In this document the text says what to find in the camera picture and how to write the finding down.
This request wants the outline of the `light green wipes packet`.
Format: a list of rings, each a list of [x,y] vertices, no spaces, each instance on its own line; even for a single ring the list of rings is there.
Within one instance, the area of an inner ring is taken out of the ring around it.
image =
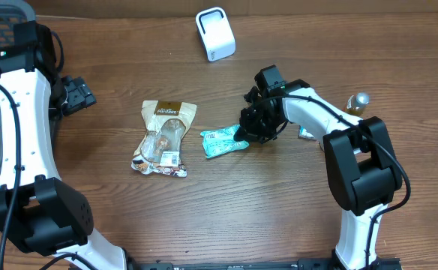
[[[247,141],[236,141],[234,135],[239,125],[224,127],[218,130],[204,130],[200,133],[203,138],[202,146],[207,158],[216,158],[229,152],[246,149],[249,146]]]

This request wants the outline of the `brown snack packet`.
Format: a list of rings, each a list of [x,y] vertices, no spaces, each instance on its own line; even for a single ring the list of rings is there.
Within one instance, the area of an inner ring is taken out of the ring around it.
[[[185,178],[181,142],[197,113],[197,105],[186,102],[145,100],[142,119],[146,134],[133,153],[131,168],[143,175],[157,173]]]

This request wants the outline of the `yellow drink bottle silver cap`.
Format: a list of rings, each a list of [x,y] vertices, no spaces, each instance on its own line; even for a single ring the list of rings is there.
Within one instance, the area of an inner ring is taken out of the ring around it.
[[[369,94],[365,92],[359,92],[349,97],[344,105],[343,111],[352,116],[361,116],[367,105],[370,102]]]

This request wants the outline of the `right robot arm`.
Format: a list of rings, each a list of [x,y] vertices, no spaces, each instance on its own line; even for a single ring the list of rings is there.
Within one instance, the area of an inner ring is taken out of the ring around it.
[[[386,125],[361,119],[323,100],[305,81],[284,80],[274,65],[263,68],[244,96],[235,140],[266,143],[290,123],[305,128],[325,155],[328,186],[341,207],[340,238],[329,258],[302,258],[298,269],[401,269],[399,259],[375,251],[381,217],[395,210],[395,191],[408,185]]]

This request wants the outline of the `white barcode scanner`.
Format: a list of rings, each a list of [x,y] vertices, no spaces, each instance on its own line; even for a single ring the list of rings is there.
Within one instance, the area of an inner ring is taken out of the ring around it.
[[[200,11],[195,18],[199,38],[210,62],[233,55],[236,40],[227,14],[221,7]]]

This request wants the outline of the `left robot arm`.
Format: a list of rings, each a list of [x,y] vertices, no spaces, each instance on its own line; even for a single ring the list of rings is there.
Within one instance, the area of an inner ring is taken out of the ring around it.
[[[1,242],[78,269],[132,269],[125,250],[95,229],[86,197],[56,168],[51,135],[62,116],[80,110],[70,93],[84,91],[59,75],[58,36],[28,21],[14,26],[13,38],[0,47]]]

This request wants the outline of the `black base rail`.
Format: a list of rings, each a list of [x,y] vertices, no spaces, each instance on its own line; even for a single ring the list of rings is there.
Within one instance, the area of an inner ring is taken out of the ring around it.
[[[341,269],[333,259],[299,259],[297,262],[231,262],[173,265],[171,262],[135,263],[139,270],[320,270]]]

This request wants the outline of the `small teal white packet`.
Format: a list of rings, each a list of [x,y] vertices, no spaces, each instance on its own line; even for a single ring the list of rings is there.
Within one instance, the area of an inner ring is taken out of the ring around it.
[[[300,126],[298,129],[298,138],[305,140],[315,140],[315,136],[312,133],[309,133],[304,127]]]

